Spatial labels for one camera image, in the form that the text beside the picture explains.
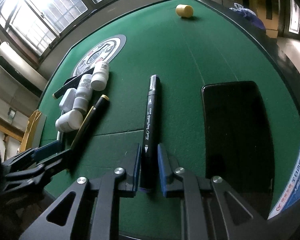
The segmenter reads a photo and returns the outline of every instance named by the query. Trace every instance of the air conditioner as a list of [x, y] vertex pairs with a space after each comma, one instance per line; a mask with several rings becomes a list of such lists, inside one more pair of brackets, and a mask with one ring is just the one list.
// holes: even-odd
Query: air conditioner
[[0, 98], [30, 116], [37, 109], [47, 80], [20, 57], [9, 43], [0, 44]]

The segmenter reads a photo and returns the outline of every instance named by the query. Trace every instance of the black pen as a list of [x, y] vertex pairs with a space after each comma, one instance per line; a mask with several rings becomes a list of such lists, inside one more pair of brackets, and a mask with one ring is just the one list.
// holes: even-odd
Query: black pen
[[99, 100], [91, 107], [90, 111], [87, 113], [86, 118], [83, 120], [81, 127], [79, 128], [74, 140], [71, 144], [71, 149], [73, 151], [78, 150], [82, 147], [81, 143], [85, 137], [90, 137], [90, 134], [87, 134], [89, 126], [96, 125], [96, 119], [101, 118], [101, 114], [105, 111], [106, 107], [109, 105], [109, 98], [106, 95], [102, 95]]
[[156, 183], [158, 172], [158, 97], [160, 79], [157, 75], [150, 77], [146, 104], [145, 127], [141, 152], [140, 190], [151, 192]]

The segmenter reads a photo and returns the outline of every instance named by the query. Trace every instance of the black smartphone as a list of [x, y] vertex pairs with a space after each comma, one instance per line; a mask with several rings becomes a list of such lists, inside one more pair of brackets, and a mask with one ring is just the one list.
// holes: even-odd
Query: black smartphone
[[264, 218], [270, 212], [274, 149], [266, 108], [255, 82], [202, 88], [206, 177], [224, 178]]

